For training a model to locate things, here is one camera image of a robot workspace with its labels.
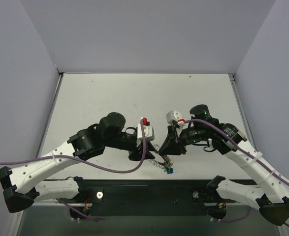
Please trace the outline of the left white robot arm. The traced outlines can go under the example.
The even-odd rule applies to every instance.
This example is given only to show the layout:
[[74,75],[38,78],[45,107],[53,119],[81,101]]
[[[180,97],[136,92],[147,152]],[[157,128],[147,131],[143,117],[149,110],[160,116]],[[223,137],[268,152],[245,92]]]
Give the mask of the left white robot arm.
[[59,147],[23,166],[0,168],[0,183],[5,204],[10,213],[29,208],[35,202],[63,198],[83,202],[93,196],[82,177],[48,180],[57,172],[78,163],[86,164],[102,155],[106,147],[127,150],[129,158],[143,163],[150,159],[149,142],[154,129],[146,118],[141,118],[132,134],[123,131],[126,119],[112,112],[99,123],[78,131]]

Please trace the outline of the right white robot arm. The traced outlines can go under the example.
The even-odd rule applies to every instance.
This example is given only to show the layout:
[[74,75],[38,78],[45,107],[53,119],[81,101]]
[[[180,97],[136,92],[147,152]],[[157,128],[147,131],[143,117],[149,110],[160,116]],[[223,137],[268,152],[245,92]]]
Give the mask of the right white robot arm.
[[237,164],[257,184],[250,187],[216,176],[207,188],[221,199],[257,209],[263,218],[276,226],[284,225],[289,219],[289,180],[255,150],[235,125],[213,118],[207,105],[194,106],[190,115],[191,118],[185,120],[179,111],[167,113],[167,137],[159,154],[183,155],[187,146],[206,142],[212,150]]

